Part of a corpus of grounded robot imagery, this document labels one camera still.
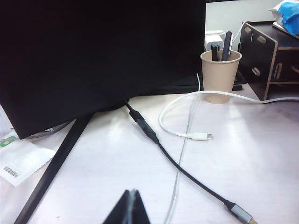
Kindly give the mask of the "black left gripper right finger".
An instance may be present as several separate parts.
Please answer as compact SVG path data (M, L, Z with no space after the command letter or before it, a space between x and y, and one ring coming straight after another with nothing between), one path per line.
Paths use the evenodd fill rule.
M149 224L150 223L140 193L136 189L131 190L128 195L126 223L127 224Z

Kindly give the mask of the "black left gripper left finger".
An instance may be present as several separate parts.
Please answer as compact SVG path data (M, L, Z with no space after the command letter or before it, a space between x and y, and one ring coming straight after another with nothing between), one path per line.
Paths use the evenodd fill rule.
M129 190L125 190L103 223L131 224L133 222L132 210L133 196Z

